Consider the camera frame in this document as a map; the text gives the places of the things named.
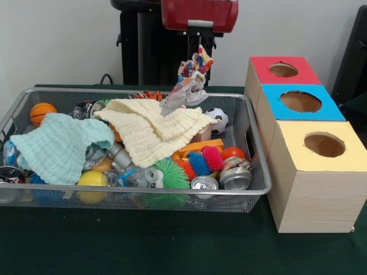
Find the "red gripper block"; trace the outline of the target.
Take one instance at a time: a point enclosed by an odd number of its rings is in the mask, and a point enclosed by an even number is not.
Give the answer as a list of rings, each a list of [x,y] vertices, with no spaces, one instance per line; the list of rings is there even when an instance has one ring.
[[[186,31],[188,28],[210,28],[214,33],[232,32],[239,13],[238,1],[161,1],[162,22],[166,29]],[[197,53],[200,36],[188,37],[188,60]],[[205,39],[206,53],[212,57],[216,49],[215,37]],[[206,73],[206,85],[211,69]]]

